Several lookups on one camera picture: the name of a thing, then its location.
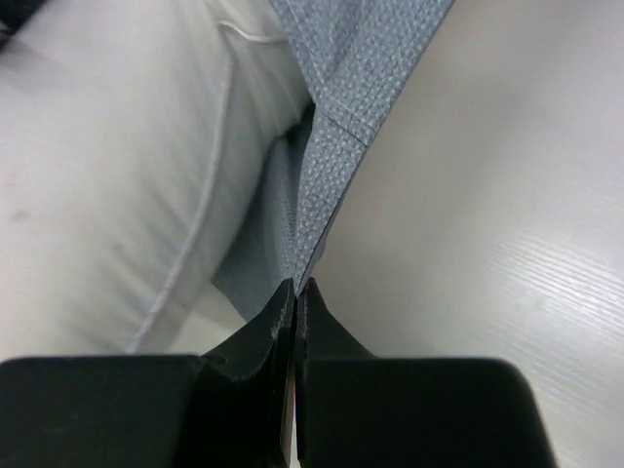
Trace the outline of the white pillow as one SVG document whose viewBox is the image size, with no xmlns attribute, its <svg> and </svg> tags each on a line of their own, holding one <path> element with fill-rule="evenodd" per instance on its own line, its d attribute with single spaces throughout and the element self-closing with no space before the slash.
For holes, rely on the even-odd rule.
<svg viewBox="0 0 624 468">
<path fill-rule="evenodd" d="M 309 101 L 266 1 L 48 1 L 1 54 L 1 356 L 170 348 Z"/>
</svg>

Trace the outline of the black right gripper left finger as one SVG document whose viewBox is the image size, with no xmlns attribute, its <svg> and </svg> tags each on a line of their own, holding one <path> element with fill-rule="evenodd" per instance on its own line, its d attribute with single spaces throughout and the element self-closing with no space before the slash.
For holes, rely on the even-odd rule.
<svg viewBox="0 0 624 468">
<path fill-rule="evenodd" d="M 295 293 L 202 355 L 29 357 L 1 366 L 5 467 L 285 467 Z"/>
</svg>

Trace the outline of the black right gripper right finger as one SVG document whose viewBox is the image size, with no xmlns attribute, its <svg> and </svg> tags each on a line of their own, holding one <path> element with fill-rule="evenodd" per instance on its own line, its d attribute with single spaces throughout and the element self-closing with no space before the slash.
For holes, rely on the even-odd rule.
<svg viewBox="0 0 624 468">
<path fill-rule="evenodd" d="M 309 280 L 296 310 L 295 413 L 304 467 L 552 467 L 531 388 L 491 358 L 381 358 Z"/>
</svg>

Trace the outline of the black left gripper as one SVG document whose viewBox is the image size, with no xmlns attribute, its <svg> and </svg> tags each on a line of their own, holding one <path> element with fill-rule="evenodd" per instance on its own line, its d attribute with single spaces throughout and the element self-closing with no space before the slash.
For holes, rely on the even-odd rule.
<svg viewBox="0 0 624 468">
<path fill-rule="evenodd" d="M 46 3 L 46 0 L 0 0 L 1 49 Z"/>
</svg>

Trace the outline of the blue-grey fabric pillowcase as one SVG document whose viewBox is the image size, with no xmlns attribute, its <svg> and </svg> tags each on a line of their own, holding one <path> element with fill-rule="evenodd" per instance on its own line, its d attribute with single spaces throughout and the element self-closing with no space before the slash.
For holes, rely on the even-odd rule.
<svg viewBox="0 0 624 468">
<path fill-rule="evenodd" d="M 215 275 L 244 319 L 301 287 L 349 185 L 448 1 L 278 1 L 313 104 L 268 152 L 245 222 Z"/>
</svg>

